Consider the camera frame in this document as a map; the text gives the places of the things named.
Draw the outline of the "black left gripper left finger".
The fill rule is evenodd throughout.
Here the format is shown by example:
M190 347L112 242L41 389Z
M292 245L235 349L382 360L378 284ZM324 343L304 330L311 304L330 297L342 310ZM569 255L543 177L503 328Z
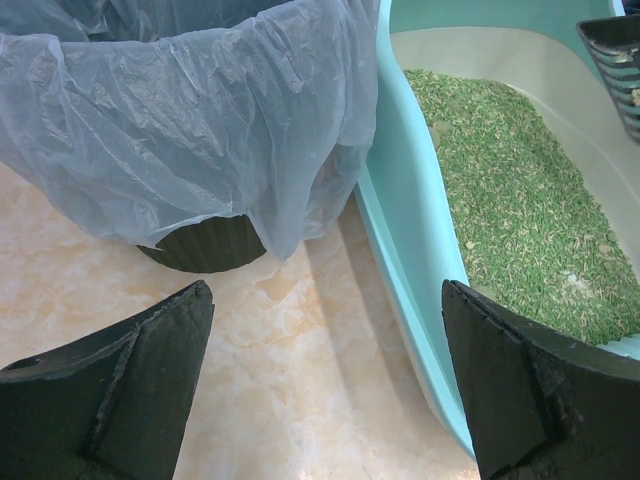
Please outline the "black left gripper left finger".
M2 368L2 478L172 478L213 313L212 292L198 280Z

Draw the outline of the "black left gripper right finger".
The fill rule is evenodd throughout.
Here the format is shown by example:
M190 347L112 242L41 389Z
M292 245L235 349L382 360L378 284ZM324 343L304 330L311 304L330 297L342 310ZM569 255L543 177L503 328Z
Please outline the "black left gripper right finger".
M636 479L639 363L442 284L445 333L483 479Z

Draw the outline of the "black trash bin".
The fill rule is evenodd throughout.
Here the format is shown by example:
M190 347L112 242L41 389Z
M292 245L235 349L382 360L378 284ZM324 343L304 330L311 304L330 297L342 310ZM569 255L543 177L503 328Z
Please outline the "black trash bin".
M154 248L138 249L155 262L181 272L211 274L250 264L266 253L246 215L213 217L181 227Z

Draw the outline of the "teal plastic litter box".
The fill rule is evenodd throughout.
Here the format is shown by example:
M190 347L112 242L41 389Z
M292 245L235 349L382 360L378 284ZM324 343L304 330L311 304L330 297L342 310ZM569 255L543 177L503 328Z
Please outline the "teal plastic litter box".
M632 263L639 260L639 147L582 42L580 21L619 1L385 1L377 29L374 143L356 198L430 409L466 452L471 436L442 318L464 280L436 150L407 69L505 83L527 96L580 169Z

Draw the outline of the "black litter scoop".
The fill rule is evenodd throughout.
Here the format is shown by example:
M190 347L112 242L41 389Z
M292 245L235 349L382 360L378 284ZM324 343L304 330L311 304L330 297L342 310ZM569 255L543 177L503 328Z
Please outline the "black litter scoop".
M629 138L639 144L639 15L581 21L577 31Z

